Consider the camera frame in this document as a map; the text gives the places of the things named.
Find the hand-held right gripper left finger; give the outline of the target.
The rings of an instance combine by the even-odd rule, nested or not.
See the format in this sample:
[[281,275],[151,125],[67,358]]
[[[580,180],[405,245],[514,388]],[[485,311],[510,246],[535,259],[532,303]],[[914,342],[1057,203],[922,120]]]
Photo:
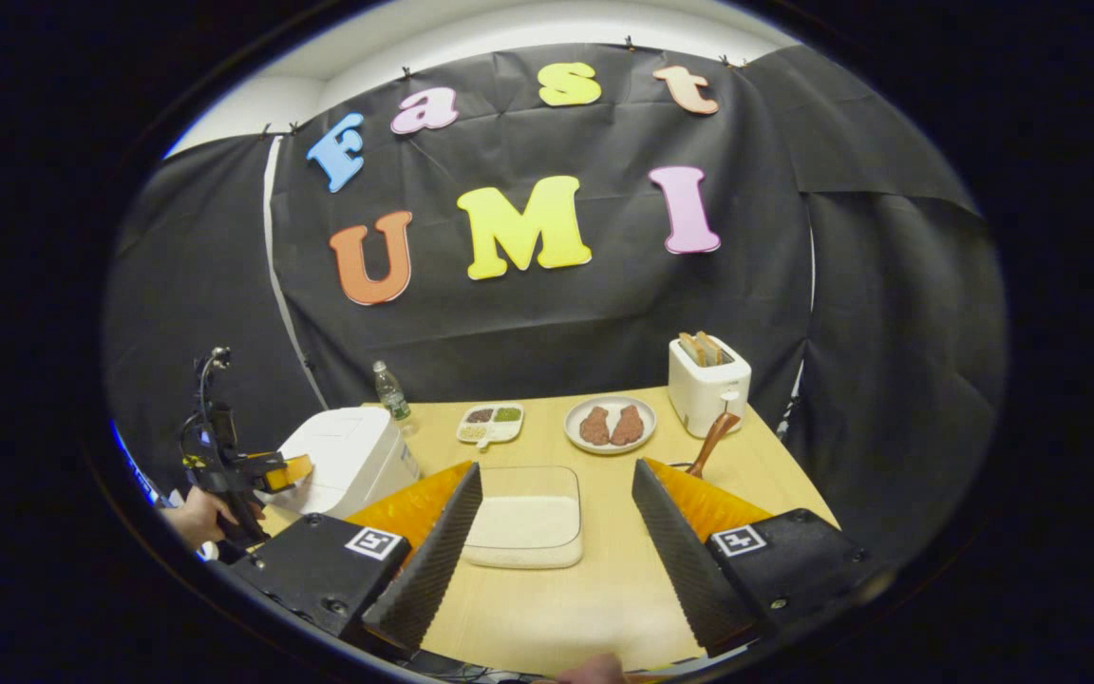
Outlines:
[[481,467],[459,463],[345,520],[301,515],[229,570],[318,631],[381,656],[412,656],[481,503]]

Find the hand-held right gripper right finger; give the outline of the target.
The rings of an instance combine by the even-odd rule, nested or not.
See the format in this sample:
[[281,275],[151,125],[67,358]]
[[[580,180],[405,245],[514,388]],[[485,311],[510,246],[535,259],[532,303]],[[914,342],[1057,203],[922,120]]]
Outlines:
[[632,498],[709,656],[796,639],[889,587],[886,564],[808,509],[768,514],[651,459],[635,464]]

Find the white rice cooker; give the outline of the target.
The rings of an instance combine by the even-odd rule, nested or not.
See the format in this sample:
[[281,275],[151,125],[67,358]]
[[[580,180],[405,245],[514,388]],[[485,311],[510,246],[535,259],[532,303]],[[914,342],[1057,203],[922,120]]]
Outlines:
[[321,411],[301,424],[279,451],[310,457],[309,476],[269,500],[295,514],[345,520],[421,480],[420,465],[386,408]]

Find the clear tray of rice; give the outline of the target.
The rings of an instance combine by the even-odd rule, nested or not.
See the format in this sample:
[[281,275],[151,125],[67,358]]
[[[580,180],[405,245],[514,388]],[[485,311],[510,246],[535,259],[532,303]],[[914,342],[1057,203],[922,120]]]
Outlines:
[[559,465],[484,466],[462,559],[500,570],[565,570],[583,556],[580,480]]

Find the brown wooden spoon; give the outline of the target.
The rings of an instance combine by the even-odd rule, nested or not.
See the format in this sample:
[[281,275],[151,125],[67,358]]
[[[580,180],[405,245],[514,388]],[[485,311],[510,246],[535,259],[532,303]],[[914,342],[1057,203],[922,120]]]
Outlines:
[[722,411],[722,414],[718,415],[711,428],[708,429],[707,436],[705,436],[705,442],[700,447],[698,456],[695,457],[694,462],[686,469],[686,473],[696,478],[705,478],[705,466],[707,466],[708,459],[715,451],[715,447],[718,447],[718,443],[720,443],[721,439],[731,429],[736,428],[740,424],[742,424],[742,417],[732,414],[732,411]]

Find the clear water bottle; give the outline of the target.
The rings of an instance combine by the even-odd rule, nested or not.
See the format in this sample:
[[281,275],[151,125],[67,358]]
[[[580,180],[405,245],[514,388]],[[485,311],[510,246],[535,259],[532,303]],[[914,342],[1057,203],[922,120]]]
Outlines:
[[372,368],[379,403],[389,411],[392,421],[404,436],[412,436],[416,431],[412,410],[398,376],[395,376],[383,360],[374,362]]

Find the white round plate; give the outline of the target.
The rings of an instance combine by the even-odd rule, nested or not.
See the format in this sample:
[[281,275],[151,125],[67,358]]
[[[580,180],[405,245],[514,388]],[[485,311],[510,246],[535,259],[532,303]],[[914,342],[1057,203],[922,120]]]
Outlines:
[[[643,424],[641,436],[633,439],[633,441],[626,442],[625,445],[614,445],[613,443],[595,445],[594,442],[589,441],[589,439],[582,436],[582,424],[585,424],[594,409],[605,410],[605,425],[607,425],[608,432],[613,436],[616,433],[617,425],[619,425],[626,407],[633,407],[639,419],[641,419],[641,424]],[[587,399],[580,399],[569,411],[566,411],[563,424],[565,436],[568,437],[574,447],[586,451],[586,453],[603,456],[630,453],[630,451],[645,445],[651,440],[652,434],[654,434],[656,425],[657,416],[650,404],[644,402],[644,399],[620,394],[595,395]]]

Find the white divided grain dish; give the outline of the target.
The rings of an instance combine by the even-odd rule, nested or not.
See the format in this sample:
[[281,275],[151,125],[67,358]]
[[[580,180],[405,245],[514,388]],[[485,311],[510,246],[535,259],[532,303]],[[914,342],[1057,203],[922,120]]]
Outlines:
[[521,403],[487,403],[463,413],[456,429],[461,442],[481,449],[516,439],[524,424]]

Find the white toaster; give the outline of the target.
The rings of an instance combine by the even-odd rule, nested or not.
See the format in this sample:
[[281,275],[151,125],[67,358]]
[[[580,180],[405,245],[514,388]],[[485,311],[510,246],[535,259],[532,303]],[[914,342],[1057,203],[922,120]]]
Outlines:
[[670,341],[668,396],[683,428],[695,437],[707,436],[722,411],[743,417],[748,406],[750,364],[722,339],[712,337],[725,352],[722,366],[699,368],[680,350],[680,337]]

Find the black backdrop cloth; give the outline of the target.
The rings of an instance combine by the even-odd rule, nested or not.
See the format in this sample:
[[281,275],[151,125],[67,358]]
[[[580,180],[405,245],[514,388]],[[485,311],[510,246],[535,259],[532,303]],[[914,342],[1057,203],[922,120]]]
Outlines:
[[322,408],[663,386],[707,331],[852,537],[906,561],[982,462],[1006,295],[980,209],[811,47],[726,68],[551,45],[434,66],[283,136],[168,156],[123,221],[103,376],[136,463],[185,484],[197,356],[248,449]]

